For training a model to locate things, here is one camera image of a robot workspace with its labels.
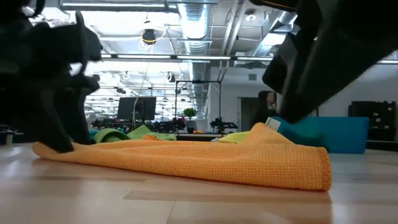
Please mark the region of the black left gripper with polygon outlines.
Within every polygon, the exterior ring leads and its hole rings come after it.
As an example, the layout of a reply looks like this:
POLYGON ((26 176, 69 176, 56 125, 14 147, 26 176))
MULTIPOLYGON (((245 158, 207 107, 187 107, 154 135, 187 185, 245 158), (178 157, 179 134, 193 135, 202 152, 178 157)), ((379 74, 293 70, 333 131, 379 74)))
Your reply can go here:
POLYGON ((80 11, 75 18, 34 26, 22 11, 0 12, 0 103, 12 106, 13 127, 58 153, 72 152, 69 138, 90 143, 84 102, 100 87, 85 72, 102 59, 102 45, 80 11))

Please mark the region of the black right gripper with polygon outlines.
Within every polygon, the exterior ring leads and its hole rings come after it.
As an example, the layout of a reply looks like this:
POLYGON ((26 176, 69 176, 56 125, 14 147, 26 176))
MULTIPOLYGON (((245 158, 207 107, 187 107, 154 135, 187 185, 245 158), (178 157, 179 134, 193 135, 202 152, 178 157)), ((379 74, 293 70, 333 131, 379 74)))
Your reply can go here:
POLYGON ((293 94, 280 109, 290 123, 398 50, 398 0, 298 0, 295 7, 300 31, 285 36, 262 76, 277 93, 293 94))

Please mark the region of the teal plastic bin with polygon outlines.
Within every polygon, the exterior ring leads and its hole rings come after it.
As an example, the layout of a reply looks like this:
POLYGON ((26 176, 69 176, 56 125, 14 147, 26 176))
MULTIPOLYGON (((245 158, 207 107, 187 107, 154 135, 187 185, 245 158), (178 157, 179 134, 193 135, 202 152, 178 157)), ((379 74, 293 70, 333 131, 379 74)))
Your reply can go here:
POLYGON ((329 153, 362 154, 366 149, 369 119, 365 117, 309 116, 290 124, 282 118, 277 132, 295 144, 324 147, 329 153))

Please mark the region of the green microfiber towel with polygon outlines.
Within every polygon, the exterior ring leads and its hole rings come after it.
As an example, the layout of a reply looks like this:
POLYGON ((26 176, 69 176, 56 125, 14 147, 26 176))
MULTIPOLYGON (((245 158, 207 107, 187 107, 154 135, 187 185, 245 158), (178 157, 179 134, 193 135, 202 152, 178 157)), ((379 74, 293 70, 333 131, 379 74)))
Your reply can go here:
POLYGON ((99 131, 96 135, 99 143, 102 142, 116 142, 125 140, 163 140, 163 141, 176 141, 176 135, 152 132, 146 125, 139 126, 137 129, 124 133, 123 129, 106 128, 99 131))

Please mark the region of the yellow microfiber towel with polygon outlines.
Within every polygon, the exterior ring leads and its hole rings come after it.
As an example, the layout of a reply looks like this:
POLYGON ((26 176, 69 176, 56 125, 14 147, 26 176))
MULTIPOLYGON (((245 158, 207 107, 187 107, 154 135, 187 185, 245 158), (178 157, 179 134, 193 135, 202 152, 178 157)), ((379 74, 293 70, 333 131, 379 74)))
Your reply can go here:
POLYGON ((239 132, 239 133, 231 133, 228 135, 223 136, 222 138, 214 138, 212 142, 222 142, 222 143, 229 143, 229 144, 239 144, 245 140, 249 131, 239 132))

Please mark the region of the orange microfiber towel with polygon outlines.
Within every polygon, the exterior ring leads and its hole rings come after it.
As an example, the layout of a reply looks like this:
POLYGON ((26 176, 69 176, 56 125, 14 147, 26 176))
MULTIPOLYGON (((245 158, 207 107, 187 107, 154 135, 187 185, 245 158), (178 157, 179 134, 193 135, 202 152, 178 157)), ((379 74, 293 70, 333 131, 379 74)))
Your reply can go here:
POLYGON ((263 123, 237 144, 136 139, 74 143, 66 153, 37 142, 32 150, 53 161, 194 179, 322 191, 332 185, 326 149, 294 144, 263 123))

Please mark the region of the blue microfiber towel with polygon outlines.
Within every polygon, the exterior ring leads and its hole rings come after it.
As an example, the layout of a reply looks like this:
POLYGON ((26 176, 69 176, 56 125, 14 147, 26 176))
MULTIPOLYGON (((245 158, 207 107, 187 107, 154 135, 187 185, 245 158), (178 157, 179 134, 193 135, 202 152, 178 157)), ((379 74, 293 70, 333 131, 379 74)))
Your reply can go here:
POLYGON ((98 138, 96 137, 96 135, 99 133, 98 129, 89 129, 89 139, 90 139, 90 144, 96 144, 99 143, 100 140, 98 140, 98 138))

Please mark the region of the person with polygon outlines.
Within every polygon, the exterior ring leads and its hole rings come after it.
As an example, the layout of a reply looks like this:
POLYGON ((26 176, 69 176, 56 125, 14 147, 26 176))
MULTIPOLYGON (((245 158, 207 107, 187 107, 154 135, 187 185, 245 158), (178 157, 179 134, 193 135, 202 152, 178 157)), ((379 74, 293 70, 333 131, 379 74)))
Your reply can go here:
POLYGON ((258 93, 258 107, 252 120, 252 125, 265 123, 270 116, 277 116, 276 96, 273 91, 258 93))

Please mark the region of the dark side desk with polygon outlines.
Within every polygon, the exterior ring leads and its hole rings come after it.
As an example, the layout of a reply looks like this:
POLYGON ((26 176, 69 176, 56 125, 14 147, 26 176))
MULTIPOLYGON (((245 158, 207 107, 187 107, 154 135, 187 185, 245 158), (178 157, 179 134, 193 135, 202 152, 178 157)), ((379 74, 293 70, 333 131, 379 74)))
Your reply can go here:
POLYGON ((34 139, 23 133, 0 132, 0 145, 34 142, 34 139))

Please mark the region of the dark background monitor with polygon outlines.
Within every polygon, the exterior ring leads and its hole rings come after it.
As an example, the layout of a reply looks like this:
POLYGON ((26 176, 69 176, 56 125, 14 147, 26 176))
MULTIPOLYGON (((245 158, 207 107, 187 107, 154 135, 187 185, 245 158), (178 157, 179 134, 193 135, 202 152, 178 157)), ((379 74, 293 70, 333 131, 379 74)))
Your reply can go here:
POLYGON ((155 119, 156 97, 124 97, 119 99, 117 119, 152 121, 155 119))

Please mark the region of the black shelf unit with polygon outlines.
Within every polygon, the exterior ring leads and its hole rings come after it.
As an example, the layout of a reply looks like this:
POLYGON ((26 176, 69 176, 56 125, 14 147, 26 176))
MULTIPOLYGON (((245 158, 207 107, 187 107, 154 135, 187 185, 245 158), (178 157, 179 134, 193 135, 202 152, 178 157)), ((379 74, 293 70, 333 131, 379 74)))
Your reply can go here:
POLYGON ((369 119, 368 140, 395 141, 395 101, 352 101, 348 107, 348 116, 369 119))

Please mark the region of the long ceiling light bar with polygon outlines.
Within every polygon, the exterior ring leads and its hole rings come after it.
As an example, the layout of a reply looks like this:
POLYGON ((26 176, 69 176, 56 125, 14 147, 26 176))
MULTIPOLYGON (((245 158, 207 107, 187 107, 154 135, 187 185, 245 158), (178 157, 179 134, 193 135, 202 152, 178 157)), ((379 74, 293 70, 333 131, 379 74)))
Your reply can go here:
POLYGON ((242 62, 270 62, 272 57, 237 57, 214 55, 144 55, 144 54, 102 54, 103 59, 110 60, 199 60, 199 61, 242 61, 242 62))

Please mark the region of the green potted plant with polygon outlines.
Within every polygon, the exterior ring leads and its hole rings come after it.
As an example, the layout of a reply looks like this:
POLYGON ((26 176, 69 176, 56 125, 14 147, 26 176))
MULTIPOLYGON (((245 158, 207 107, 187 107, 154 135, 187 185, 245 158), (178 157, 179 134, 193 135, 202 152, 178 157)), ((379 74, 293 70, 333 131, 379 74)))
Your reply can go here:
POLYGON ((194 108, 187 108, 183 111, 184 115, 188 118, 186 123, 187 132, 193 134, 197 130, 196 121, 192 120, 197 115, 197 111, 194 108))

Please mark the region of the brown background table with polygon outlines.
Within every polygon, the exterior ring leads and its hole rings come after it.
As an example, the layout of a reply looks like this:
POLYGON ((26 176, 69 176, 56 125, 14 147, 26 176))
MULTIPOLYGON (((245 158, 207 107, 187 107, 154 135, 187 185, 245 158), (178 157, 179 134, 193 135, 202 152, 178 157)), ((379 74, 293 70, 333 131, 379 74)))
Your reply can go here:
POLYGON ((222 138, 222 134, 214 133, 177 133, 176 138, 178 141, 201 141, 210 142, 216 138, 222 138))

